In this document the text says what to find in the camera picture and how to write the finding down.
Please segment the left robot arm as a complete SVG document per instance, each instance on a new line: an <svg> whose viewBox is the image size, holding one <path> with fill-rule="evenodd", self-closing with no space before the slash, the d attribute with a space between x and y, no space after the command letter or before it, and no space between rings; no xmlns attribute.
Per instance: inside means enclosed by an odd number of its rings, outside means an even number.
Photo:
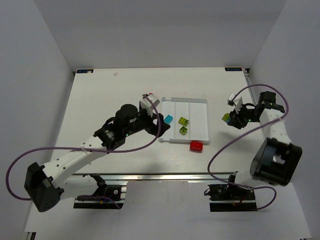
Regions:
<svg viewBox="0 0 320 240"><path fill-rule="evenodd" d="M125 104L79 150L71 150L42 165L31 164L27 168L24 188L41 213L67 198L102 200L119 209L119 185L107 185L98 173L75 176L75 172L122 146L128 136L146 131L159 138L169 128L163 115L156 115L152 108Z"/></svg>

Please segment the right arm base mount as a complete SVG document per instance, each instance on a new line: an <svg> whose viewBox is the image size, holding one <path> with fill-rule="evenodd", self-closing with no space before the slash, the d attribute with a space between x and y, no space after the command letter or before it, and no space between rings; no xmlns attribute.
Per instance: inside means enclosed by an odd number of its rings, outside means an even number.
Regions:
<svg viewBox="0 0 320 240"><path fill-rule="evenodd" d="M256 196L252 190L229 184L210 184L204 191L212 213L256 212Z"/></svg>

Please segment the green lego brick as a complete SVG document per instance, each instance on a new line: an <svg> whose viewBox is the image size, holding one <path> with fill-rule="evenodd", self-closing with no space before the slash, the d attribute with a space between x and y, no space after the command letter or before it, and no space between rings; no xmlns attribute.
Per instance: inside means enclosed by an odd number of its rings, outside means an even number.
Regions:
<svg viewBox="0 0 320 240"><path fill-rule="evenodd" d="M184 117L180 117L180 119L178 120L178 123L186 127L189 124L189 120Z"/></svg>
<svg viewBox="0 0 320 240"><path fill-rule="evenodd" d="M230 118L230 115L229 115L229 113L227 112L227 113L225 113L225 114L223 115L222 120L223 120L224 122L226 122L226 120L227 120L228 118Z"/></svg>
<svg viewBox="0 0 320 240"><path fill-rule="evenodd" d="M180 129L179 129L179 133L182 134L182 135L186 135L188 132L188 129L185 127L185 126L182 126Z"/></svg>

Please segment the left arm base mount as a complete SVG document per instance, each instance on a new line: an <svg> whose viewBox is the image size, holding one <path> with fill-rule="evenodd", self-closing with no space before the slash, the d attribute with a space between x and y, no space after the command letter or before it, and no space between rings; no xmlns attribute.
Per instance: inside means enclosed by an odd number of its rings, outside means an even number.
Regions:
<svg viewBox="0 0 320 240"><path fill-rule="evenodd" d="M106 183L97 173L89 175L96 182L91 195L80 195L74 200L74 209L121 210L124 205L126 187L123 184Z"/></svg>

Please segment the blue long lego brick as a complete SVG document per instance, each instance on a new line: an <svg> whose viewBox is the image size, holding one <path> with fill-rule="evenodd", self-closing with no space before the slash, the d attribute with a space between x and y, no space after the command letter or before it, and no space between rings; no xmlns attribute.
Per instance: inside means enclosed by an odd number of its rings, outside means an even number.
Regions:
<svg viewBox="0 0 320 240"><path fill-rule="evenodd" d="M164 122L166 124L170 124L172 121L173 121L173 117L169 114L164 118Z"/></svg>

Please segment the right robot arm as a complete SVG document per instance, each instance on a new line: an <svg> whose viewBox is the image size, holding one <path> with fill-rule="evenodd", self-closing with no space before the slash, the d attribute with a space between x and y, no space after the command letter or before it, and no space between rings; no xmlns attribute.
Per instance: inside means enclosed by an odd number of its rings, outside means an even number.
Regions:
<svg viewBox="0 0 320 240"><path fill-rule="evenodd" d="M248 123L260 123L264 136L249 170L236 172L232 181L244 188L263 184L286 186L291 181L303 150L294 145L287 134L281 119L285 108L276 103L276 93L260 93L256 105L244 104L242 97L232 93L227 103L234 107L226 121L229 126L240 130Z"/></svg>

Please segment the large red lego brick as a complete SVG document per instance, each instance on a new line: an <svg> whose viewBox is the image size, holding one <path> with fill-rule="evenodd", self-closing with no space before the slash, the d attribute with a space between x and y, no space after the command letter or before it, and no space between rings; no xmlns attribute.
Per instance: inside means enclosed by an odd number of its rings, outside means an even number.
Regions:
<svg viewBox="0 0 320 240"><path fill-rule="evenodd" d="M203 143L199 141L192 141L190 143L189 149L193 152L202 152L203 151Z"/></svg>

